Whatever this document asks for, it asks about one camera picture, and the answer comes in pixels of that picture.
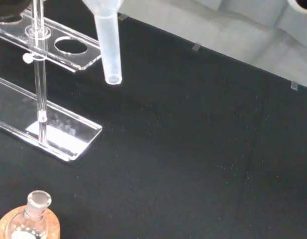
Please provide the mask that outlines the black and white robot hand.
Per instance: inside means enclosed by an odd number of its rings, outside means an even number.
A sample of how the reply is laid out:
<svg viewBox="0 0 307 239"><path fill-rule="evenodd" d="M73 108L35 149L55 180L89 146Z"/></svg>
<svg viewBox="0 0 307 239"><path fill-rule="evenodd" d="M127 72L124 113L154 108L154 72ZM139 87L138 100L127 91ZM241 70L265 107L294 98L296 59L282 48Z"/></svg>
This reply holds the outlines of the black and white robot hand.
<svg viewBox="0 0 307 239"><path fill-rule="evenodd" d="M0 18L19 15L30 4L31 0L0 0Z"/></svg>

